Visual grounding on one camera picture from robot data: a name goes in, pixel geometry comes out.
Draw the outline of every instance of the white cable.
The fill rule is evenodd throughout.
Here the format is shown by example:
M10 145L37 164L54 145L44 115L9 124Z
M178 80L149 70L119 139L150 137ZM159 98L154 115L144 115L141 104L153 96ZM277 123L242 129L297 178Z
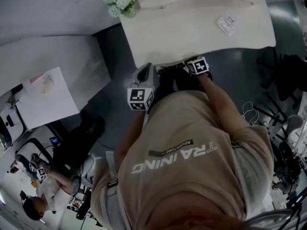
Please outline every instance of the white cable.
M251 104L252 109L250 109L250 110L244 112L244 106L245 106L247 103L250 103L250 104ZM259 119L259 112L258 112L257 110L255 110L253 103L252 103L252 102L245 102L244 105L243 105L243 107L242 107L242 110L243 110L243 115L242 115L242 117L243 117L244 119L245 119L246 113L251 112L251 111L255 111L255 115L254 115L254 116L250 119L250 121L248 122L248 124L250 124L250 122L251 122L251 125L254 126L255 123L256 123L256 122L258 121L258 119Z

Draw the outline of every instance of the desk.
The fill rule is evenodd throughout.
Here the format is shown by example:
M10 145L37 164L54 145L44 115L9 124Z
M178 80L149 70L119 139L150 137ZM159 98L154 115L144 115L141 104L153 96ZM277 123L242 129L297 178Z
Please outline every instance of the desk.
M146 9L120 20L139 68L147 62L173 63L225 48L275 46L266 1L253 1L251 5L243 0L179 0L157 9L141 0L140 6ZM237 17L232 36L226 36L216 23L227 10Z

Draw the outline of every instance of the beige t-shirt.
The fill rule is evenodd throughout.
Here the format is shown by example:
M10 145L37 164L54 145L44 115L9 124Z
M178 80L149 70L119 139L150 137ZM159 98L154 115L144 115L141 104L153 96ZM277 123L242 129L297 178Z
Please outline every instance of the beige t-shirt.
M272 171L264 127L244 128L230 138L204 93L182 91L151 110L120 167L118 186L133 229L145 226L163 198L183 191L204 196L226 214L245 219L264 198Z

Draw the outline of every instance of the black chair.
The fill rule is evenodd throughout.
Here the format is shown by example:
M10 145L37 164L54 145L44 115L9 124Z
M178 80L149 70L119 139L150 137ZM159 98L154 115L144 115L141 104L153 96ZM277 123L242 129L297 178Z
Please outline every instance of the black chair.
M292 106L296 109L301 103L301 97L296 98L293 93L299 88L301 91L307 91L307 63L301 60L297 55L284 55L283 58L277 58L275 48L273 50L273 66L257 60L259 65L271 70L271 76L267 83L262 83L261 87L268 89L275 82L278 92L278 97L281 101L291 98L294 101Z

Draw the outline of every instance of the leg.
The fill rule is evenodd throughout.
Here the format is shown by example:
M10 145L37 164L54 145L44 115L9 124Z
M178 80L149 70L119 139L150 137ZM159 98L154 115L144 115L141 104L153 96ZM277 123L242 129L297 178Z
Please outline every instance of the leg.
M160 85L155 92L154 99L153 99L152 104L150 105L148 113L150 112L150 110L155 104L157 104L160 100L172 94L173 92L174 92L173 71L168 70L162 73L160 76Z
M204 92L198 80L192 77L184 69L177 69L174 74L178 90L198 90Z

